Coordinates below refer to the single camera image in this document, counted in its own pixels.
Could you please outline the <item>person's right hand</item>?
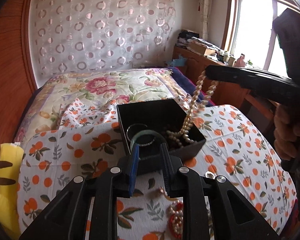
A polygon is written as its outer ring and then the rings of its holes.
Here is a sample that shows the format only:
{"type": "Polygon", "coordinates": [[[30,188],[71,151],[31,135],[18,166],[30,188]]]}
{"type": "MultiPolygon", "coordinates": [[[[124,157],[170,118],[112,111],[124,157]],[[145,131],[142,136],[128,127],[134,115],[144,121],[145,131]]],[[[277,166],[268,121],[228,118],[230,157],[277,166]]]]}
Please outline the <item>person's right hand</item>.
{"type": "Polygon", "coordinates": [[[274,125],[274,146],[280,158],[300,158],[300,114],[286,106],[278,105],[274,125]]]}

